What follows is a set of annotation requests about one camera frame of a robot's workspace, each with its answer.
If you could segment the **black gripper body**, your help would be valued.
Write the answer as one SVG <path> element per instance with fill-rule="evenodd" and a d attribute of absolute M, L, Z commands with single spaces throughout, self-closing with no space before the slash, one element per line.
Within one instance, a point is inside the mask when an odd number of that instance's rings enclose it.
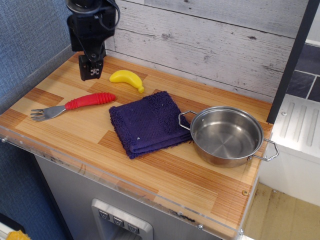
<path fill-rule="evenodd" d="M 120 21 L 120 9 L 114 0 L 67 0 L 71 15 L 67 26 L 71 48 L 84 52 L 91 62 L 105 56 L 104 41 L 115 34 Z"/>

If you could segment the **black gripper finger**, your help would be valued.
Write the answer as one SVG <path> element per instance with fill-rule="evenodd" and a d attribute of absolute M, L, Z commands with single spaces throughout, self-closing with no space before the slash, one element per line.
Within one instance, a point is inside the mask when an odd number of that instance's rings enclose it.
<path fill-rule="evenodd" d="M 81 80 L 89 80 L 91 78 L 91 67 L 89 59 L 85 55 L 80 55 L 78 57 L 78 63 Z"/>
<path fill-rule="evenodd" d="M 90 62 L 90 78 L 99 79 L 101 77 L 104 67 L 104 60 L 97 60 Z"/>

